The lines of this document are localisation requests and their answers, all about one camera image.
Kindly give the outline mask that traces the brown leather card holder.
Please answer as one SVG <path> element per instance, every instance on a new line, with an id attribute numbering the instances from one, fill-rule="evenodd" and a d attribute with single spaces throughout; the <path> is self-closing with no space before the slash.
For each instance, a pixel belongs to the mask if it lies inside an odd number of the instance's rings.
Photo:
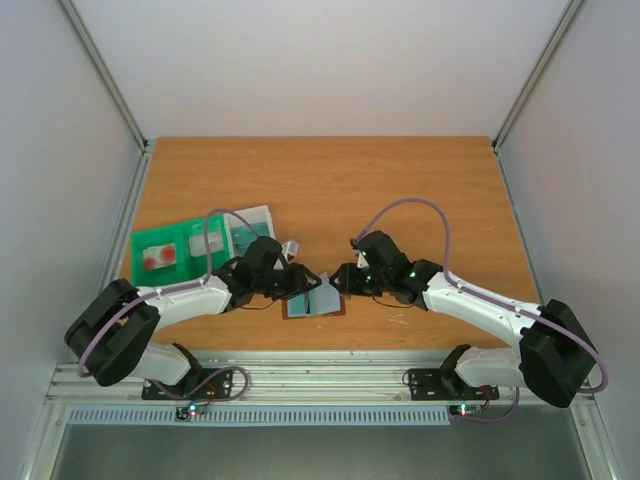
<path id="1" fill-rule="evenodd" d="M 307 293 L 310 295 L 311 314 L 304 318 L 345 315 L 346 306 L 344 299 L 338 290 L 330 284 L 329 275 L 326 272 L 323 272 L 319 277 L 321 278 L 321 285 Z M 282 318 L 289 320 L 285 317 L 286 301 L 283 302 Z"/>

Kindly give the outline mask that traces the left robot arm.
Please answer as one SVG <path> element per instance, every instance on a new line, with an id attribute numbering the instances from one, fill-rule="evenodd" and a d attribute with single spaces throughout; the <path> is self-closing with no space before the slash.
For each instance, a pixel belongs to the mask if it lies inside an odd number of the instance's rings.
<path id="1" fill-rule="evenodd" d="M 153 345 L 157 330 L 230 313 L 255 295 L 286 301 L 321 284 L 306 266 L 288 262 L 277 240 L 260 236 L 244 255 L 196 280 L 140 288 L 126 279 L 112 281 L 67 329 L 64 342 L 78 359 L 79 376 L 103 387 L 128 376 L 145 377 L 189 398 L 199 391 L 202 375 L 184 350 Z"/>

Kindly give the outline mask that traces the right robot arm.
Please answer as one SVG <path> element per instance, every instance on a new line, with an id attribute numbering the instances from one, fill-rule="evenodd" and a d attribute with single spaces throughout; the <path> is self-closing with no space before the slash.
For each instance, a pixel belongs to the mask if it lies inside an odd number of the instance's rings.
<path id="1" fill-rule="evenodd" d="M 401 305 L 448 315 L 504 342 L 501 349 L 462 345 L 441 367 L 453 396 L 474 387 L 526 388 L 545 403 L 568 407 L 596 364 L 596 349 L 572 309 L 552 299 L 521 302 L 479 288 L 437 263 L 410 260 L 382 231 L 352 240 L 354 262 L 330 276 L 341 294 L 392 296 Z"/>

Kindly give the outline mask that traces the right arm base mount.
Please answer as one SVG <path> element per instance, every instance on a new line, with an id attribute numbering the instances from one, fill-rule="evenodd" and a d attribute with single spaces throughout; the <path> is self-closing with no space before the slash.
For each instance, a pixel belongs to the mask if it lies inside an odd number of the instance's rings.
<path id="1" fill-rule="evenodd" d="M 500 397 L 497 387 L 469 386 L 455 371 L 441 368 L 409 369 L 403 374 L 402 382 L 409 388 L 412 401 L 481 401 Z"/>

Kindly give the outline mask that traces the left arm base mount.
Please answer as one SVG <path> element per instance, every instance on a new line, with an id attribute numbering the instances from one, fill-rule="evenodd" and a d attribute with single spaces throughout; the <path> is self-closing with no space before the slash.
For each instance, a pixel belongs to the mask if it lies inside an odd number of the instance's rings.
<path id="1" fill-rule="evenodd" d="M 143 400 L 201 401 L 228 399 L 233 386 L 233 371 L 224 368 L 202 368 L 188 373 L 175 385 L 145 380 Z"/>

